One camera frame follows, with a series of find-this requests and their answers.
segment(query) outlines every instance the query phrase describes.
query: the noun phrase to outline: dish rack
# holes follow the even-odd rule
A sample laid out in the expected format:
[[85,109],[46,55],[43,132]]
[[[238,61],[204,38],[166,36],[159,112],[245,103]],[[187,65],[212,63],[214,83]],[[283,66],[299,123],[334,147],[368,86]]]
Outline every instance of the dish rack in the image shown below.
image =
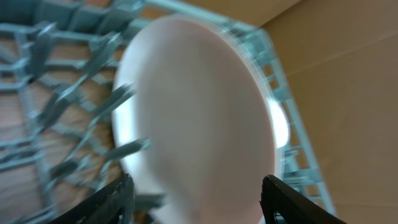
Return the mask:
[[[9,223],[41,223],[54,219],[59,215],[52,191],[57,181],[88,187],[95,192],[103,187],[106,181],[106,169],[110,162],[125,156],[123,149],[120,148],[114,149],[118,153],[109,154],[92,132],[98,122],[109,123],[110,112],[130,98],[134,91],[126,87],[117,89],[97,106],[85,99],[79,91],[79,85],[87,79],[92,79],[104,88],[112,88],[113,81],[99,72],[101,69],[118,67],[118,61],[113,58],[113,53],[126,46],[151,22],[150,19],[140,17],[142,10],[147,7],[213,22],[238,38],[258,66],[263,68],[264,83],[268,83],[272,88],[275,98],[284,107],[289,118],[292,139],[295,141],[290,141],[282,149],[283,181],[321,205],[329,213],[336,215],[284,71],[272,41],[264,29],[179,1],[114,0],[107,8],[87,6],[84,0],[72,2],[7,0],[3,4],[7,12],[1,15],[0,36],[15,40],[18,56],[7,47],[0,45],[0,59],[5,62],[0,64],[0,97],[1,93],[9,92],[19,95],[26,120],[25,125],[30,134],[26,138],[0,142],[0,151],[3,151],[0,155],[0,172],[35,164],[44,199],[42,210],[10,220]],[[54,45],[62,44],[88,44],[92,57],[89,60],[50,60],[49,55]],[[48,74],[45,75],[51,70],[80,71],[84,75],[77,83],[67,85]],[[3,82],[2,79],[6,76],[14,77],[16,82]],[[32,82],[38,82],[53,92],[51,99],[39,112],[35,110],[30,96],[29,85]],[[58,122],[59,117],[71,105],[78,105],[92,114],[93,119],[86,130],[73,129]],[[74,151],[72,150],[61,164],[53,167],[49,167],[39,145],[40,134],[46,129],[79,140]],[[144,142],[134,142],[135,150],[146,147]],[[93,153],[104,156],[108,161],[101,168],[96,181],[89,184],[82,184],[79,176],[75,175],[90,163],[89,157],[74,158],[82,146],[90,146]],[[298,155],[305,158],[304,165],[299,165]]]

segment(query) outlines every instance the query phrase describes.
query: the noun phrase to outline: brown cardboard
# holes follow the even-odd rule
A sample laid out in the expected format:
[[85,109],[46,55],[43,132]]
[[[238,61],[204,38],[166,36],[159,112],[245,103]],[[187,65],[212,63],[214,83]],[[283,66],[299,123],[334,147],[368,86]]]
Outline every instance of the brown cardboard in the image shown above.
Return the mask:
[[397,12],[396,0],[306,0],[264,25],[347,223],[398,223]]

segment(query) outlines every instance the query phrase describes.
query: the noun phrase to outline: white plate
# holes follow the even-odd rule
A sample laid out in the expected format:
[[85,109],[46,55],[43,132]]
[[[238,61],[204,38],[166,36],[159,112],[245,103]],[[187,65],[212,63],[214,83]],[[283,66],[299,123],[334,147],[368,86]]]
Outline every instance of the white plate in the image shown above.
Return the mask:
[[262,178],[281,172],[274,133],[283,135],[278,146],[289,137],[283,111],[245,55],[217,27],[181,16],[152,22],[123,55],[114,88],[133,84],[137,94],[113,113],[114,139],[152,141],[121,164],[137,194],[169,196],[152,211],[163,224],[262,217]]

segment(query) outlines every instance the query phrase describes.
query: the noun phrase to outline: wooden floor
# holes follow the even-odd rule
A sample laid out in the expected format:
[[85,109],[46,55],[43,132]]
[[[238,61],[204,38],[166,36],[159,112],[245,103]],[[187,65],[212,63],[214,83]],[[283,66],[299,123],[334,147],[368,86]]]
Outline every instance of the wooden floor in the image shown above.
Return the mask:
[[[0,42],[15,50],[13,41],[2,40]],[[121,52],[118,52],[115,57],[119,58],[120,54]],[[56,47],[51,57],[56,59],[86,59],[90,57],[90,53],[87,46],[67,45]],[[114,77],[114,71],[102,71],[101,73],[108,78]],[[49,75],[69,83],[76,81],[81,76],[81,74],[76,72],[49,72]],[[14,81],[15,79],[13,78],[2,79],[2,82]],[[101,103],[110,93],[109,89],[101,87],[91,80],[81,87],[81,91],[88,100],[96,104]],[[52,94],[47,87],[38,83],[31,84],[30,92],[32,93],[34,105],[37,110],[43,108]],[[60,121],[73,128],[85,129],[91,118],[87,112],[79,109],[77,106],[72,106],[60,118]],[[28,134],[18,95],[16,93],[1,93],[0,141],[19,139]],[[108,149],[114,147],[110,124],[99,124],[95,129],[94,135]],[[68,150],[75,144],[75,140],[51,130],[46,130],[40,136],[40,146],[45,151],[45,160],[49,167],[59,163],[65,157]],[[77,156],[87,155],[90,151],[91,149],[88,147],[83,148]],[[87,180],[95,176],[99,166],[103,162],[100,157],[93,157],[91,161],[94,166],[81,172],[81,175]],[[121,169],[119,165],[114,164],[109,170],[109,181],[115,179],[120,174]],[[35,165],[24,166],[0,173],[0,223],[7,222],[21,215],[28,215],[43,208],[44,205],[42,204],[39,192],[38,178]],[[58,184],[54,193],[59,212],[66,212],[81,202],[86,198],[87,191],[88,189],[76,188],[69,184]]]

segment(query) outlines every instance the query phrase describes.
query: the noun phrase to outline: light blue dish rack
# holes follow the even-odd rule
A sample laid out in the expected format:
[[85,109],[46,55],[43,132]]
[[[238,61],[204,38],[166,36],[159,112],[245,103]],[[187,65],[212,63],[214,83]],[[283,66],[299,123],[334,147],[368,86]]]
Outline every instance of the light blue dish rack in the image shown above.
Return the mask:
[[[112,56],[114,50],[119,46],[127,45],[142,28],[151,22],[150,19],[139,17],[146,7],[161,9],[170,14],[183,14],[218,24],[237,37],[241,44],[245,45],[258,66],[264,69],[264,82],[272,87],[275,98],[284,107],[289,117],[291,133],[294,133],[298,139],[294,145],[288,144],[282,149],[284,151],[283,181],[304,196],[319,203],[329,213],[336,215],[303,121],[290,93],[284,71],[273,48],[272,41],[264,29],[180,1],[114,0],[107,8],[87,6],[84,0],[72,2],[4,0],[0,4],[2,5],[2,9],[0,9],[0,21],[2,21],[0,23],[0,36],[15,39],[19,49],[18,58],[9,49],[0,45],[0,58],[7,62],[7,64],[0,65],[0,78],[3,75],[11,74],[17,80],[10,84],[2,82],[0,79],[0,97],[1,93],[10,91],[19,94],[24,106],[27,126],[31,130],[31,135],[26,138],[0,142],[0,150],[2,151],[24,147],[22,152],[31,152],[30,154],[23,154],[22,157],[11,156],[6,159],[0,157],[0,175],[1,172],[25,164],[36,164],[45,199],[43,210],[28,217],[11,220],[10,223],[40,223],[57,216],[57,208],[53,206],[52,192],[45,189],[51,180],[49,179],[48,164],[45,162],[43,152],[38,145],[40,132],[43,129],[51,128],[54,131],[78,138],[80,139],[79,144],[90,145],[95,153],[103,155],[106,150],[100,141],[91,135],[92,129],[90,127],[87,130],[75,130],[57,123],[59,116],[52,116],[51,113],[53,112],[46,111],[46,108],[39,114],[48,118],[47,121],[34,116],[34,113],[32,113],[34,105],[32,105],[27,88],[29,82],[40,82],[52,89],[54,96],[58,97],[60,91],[62,92],[67,86],[63,86],[60,80],[48,75],[43,76],[43,74],[48,70],[79,70],[92,73],[90,79],[105,88],[111,88],[112,80],[107,80],[97,73],[102,68],[117,68],[118,61]],[[61,44],[88,44],[94,56],[88,61],[49,60],[49,52],[51,52],[52,47]],[[131,97],[132,94],[129,90],[121,90],[112,94],[108,101],[97,106],[85,100],[84,96],[76,93],[70,96],[64,105],[68,107],[71,104],[76,104],[93,114],[93,120],[109,122],[109,114],[107,113],[118,105],[110,102],[117,99],[120,104]],[[304,156],[305,166],[300,166],[297,162],[298,154]],[[65,181],[76,182],[72,178],[65,179]],[[103,186],[103,182],[91,187],[95,189],[101,186]],[[309,188],[315,188],[315,193],[309,192]]]

